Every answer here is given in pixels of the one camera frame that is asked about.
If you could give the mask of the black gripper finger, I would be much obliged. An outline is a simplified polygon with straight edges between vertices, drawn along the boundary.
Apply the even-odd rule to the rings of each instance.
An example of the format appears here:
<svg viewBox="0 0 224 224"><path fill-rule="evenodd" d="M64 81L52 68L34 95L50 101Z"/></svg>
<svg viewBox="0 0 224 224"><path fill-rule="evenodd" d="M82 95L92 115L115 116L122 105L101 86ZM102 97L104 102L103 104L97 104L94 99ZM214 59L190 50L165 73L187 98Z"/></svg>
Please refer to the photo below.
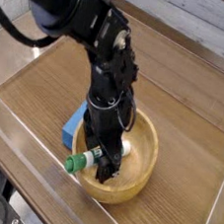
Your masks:
<svg viewBox="0 0 224 224"><path fill-rule="evenodd" d="M108 156L101 157L98 163L95 179L103 184L106 180L113 178L120 170L120 162L112 162Z"/></svg>
<svg viewBox="0 0 224 224"><path fill-rule="evenodd" d="M86 147L89 150L91 150L93 148L95 149L96 147L99 146L99 141L96 138L94 131L91 128L90 116L87 113L84 114L83 121L84 121L83 128L85 130L84 136L85 136L85 141L86 141Z"/></svg>

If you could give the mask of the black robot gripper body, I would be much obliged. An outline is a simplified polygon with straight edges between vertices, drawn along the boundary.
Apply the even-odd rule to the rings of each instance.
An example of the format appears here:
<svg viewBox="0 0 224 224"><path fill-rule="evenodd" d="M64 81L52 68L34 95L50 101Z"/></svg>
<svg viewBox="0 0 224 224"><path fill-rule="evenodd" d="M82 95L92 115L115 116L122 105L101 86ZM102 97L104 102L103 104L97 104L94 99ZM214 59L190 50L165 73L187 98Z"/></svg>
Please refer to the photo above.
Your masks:
<svg viewBox="0 0 224 224"><path fill-rule="evenodd" d="M132 83L138 67L131 47L131 29L124 29L113 40L111 55L100 58L88 52L91 64L91 86L87 94L87 113L99 146L112 162L121 161L121 137L131 120Z"/></svg>

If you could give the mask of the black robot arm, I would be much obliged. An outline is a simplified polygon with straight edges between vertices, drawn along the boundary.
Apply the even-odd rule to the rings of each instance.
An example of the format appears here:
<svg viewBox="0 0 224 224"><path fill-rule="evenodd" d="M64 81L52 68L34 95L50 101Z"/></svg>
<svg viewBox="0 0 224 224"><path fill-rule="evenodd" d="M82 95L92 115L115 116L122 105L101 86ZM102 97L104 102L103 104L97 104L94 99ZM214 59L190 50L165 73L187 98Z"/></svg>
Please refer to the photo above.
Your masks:
<svg viewBox="0 0 224 224"><path fill-rule="evenodd" d="M86 146L103 151L95 178L102 184L120 170L122 133L132 129L136 104L132 84L138 66L129 22L111 0L29 0L45 37L28 38L0 7L0 25L18 42L46 47L69 36L84 45L91 64L91 86L84 112Z"/></svg>

